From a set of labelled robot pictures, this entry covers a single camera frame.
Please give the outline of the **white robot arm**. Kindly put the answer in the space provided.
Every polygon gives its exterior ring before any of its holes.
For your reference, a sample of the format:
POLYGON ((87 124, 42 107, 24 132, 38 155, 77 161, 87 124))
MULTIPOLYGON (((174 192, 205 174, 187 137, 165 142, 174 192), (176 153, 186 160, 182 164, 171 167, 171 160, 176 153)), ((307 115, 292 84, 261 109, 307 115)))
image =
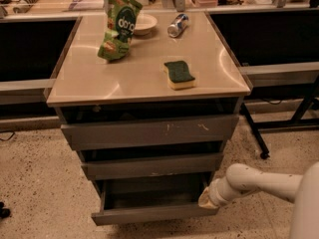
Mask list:
POLYGON ((229 166, 198 198, 205 209, 218 209, 236 198, 265 192, 294 204, 289 239, 319 239, 319 162, 303 175, 265 172, 242 163, 229 166))

